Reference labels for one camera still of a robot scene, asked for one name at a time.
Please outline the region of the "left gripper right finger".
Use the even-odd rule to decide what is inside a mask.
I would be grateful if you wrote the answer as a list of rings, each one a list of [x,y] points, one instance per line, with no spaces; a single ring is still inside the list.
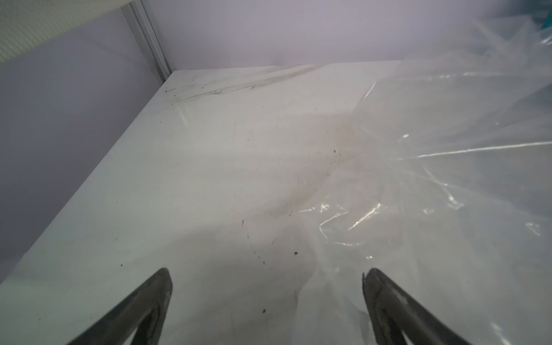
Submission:
[[[362,276],[362,291],[378,344],[466,344],[377,268]]]

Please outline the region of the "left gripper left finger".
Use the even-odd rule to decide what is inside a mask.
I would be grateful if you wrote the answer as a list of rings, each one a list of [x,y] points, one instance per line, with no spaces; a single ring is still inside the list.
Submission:
[[[159,269],[71,344],[158,344],[173,292],[169,270]]]

